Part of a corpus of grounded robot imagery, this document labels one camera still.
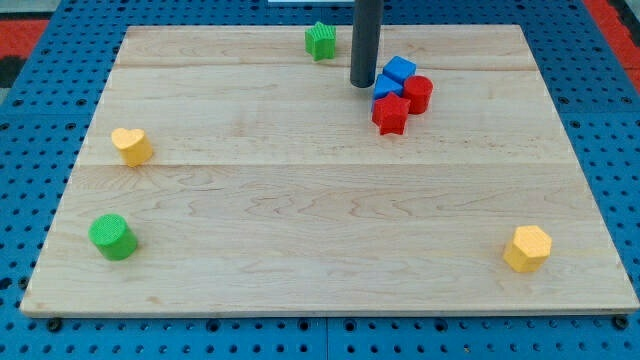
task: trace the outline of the wooden surface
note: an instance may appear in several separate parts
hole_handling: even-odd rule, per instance
[[[404,136],[349,84],[351,33],[313,63],[302,27],[132,27],[22,302],[30,316],[433,316],[638,308],[517,26],[383,30],[434,84]],[[145,166],[114,128],[143,128]],[[108,262],[93,219],[140,247]],[[553,237],[519,274],[518,225]]]

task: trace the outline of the plastic block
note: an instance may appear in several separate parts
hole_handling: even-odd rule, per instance
[[[153,148],[144,130],[118,128],[111,133],[111,141],[130,167],[144,163],[153,155]]]
[[[394,56],[393,59],[382,68],[382,73],[393,79],[393,81],[404,84],[404,81],[409,76],[416,73],[416,64],[400,56]]]
[[[107,214],[89,228],[89,239],[107,260],[123,260],[133,254],[138,240],[120,215]]]
[[[503,259],[517,272],[532,272],[551,255],[551,237],[536,225],[518,226]]]
[[[411,100],[409,114],[422,114],[429,107],[433,83],[424,76],[410,76],[404,82],[402,97]]]
[[[404,134],[411,101],[391,92],[373,104],[373,122],[380,127],[380,135]]]
[[[304,33],[305,50],[314,61],[333,59],[336,51],[336,27],[321,22]]]
[[[396,95],[402,96],[402,84],[398,84],[384,74],[379,74],[376,78],[376,85],[373,88],[373,101],[382,99],[390,92],[394,92]]]

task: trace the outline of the black rod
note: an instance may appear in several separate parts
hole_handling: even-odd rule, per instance
[[[359,88],[373,85],[380,43],[383,0],[355,0],[351,41],[351,84]]]

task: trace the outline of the blue pegboard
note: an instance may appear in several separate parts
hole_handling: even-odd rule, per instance
[[[265,0],[63,0],[0,108],[0,358],[638,358],[640,317],[32,320],[17,309],[128,25],[349,24]],[[519,24],[634,282],[640,100],[579,1],[391,0],[387,24]]]

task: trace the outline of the yellow hexagon block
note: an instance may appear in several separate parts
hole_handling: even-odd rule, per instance
[[[153,155],[153,148],[144,130],[118,128],[111,133],[111,141],[124,163],[130,167],[142,164]]]
[[[551,255],[551,237],[536,225],[518,226],[502,258],[517,272],[536,271]]]

